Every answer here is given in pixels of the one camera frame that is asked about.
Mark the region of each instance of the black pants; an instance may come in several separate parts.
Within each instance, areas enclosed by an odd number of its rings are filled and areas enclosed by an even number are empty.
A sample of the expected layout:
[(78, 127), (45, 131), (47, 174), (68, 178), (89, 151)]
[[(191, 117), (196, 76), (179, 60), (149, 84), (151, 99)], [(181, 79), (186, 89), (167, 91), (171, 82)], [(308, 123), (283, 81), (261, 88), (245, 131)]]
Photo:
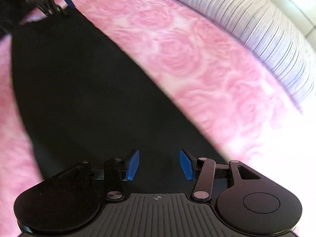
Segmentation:
[(19, 110), (44, 178), (72, 164), (140, 151), (129, 187), (162, 193), (192, 188), (179, 151), (225, 163), (168, 97), (77, 10), (20, 26), (12, 75)]

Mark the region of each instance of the crosshair logo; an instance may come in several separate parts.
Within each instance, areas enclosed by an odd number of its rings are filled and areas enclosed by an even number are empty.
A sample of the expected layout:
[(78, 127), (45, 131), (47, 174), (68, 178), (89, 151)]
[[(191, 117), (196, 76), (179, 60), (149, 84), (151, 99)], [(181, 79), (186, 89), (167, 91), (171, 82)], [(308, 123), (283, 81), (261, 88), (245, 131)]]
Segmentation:
[(163, 197), (161, 197), (161, 196), (155, 196), (154, 199), (158, 201), (158, 200), (163, 199)]

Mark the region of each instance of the white striped fabric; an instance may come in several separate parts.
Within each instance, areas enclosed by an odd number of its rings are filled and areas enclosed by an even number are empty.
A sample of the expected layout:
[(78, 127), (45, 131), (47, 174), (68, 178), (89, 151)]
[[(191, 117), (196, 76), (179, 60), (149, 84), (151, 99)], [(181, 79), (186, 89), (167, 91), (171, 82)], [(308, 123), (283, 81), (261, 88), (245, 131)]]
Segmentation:
[(316, 94), (316, 54), (269, 0), (179, 0), (217, 23), (251, 50), (299, 105)]

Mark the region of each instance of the pink bedsheet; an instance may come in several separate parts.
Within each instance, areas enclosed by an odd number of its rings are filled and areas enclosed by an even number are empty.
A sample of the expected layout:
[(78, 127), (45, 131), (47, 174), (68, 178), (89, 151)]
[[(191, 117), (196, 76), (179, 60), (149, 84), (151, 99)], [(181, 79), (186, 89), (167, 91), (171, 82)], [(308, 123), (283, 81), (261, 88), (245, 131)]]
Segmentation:
[[(241, 160), (295, 193), (304, 209), (296, 233), (312, 236), (312, 167), (301, 173), (314, 158), (311, 119), (248, 50), (175, 0), (73, 1), (227, 160)], [(29, 18), (40, 17), (36, 10)], [(12, 92), (7, 37), (0, 42), (0, 237), (19, 234), (13, 202), (40, 180)]]

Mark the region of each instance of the silver screw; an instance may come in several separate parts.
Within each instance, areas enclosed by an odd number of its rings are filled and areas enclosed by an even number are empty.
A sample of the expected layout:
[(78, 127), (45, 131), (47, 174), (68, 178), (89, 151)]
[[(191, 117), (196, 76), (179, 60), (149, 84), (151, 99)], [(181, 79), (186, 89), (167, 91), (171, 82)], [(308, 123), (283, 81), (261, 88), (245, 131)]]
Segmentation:
[(206, 199), (209, 194), (206, 191), (196, 191), (193, 196), (197, 199)]
[(119, 191), (110, 191), (106, 195), (110, 199), (119, 199), (120, 197), (123, 196), (123, 194)]

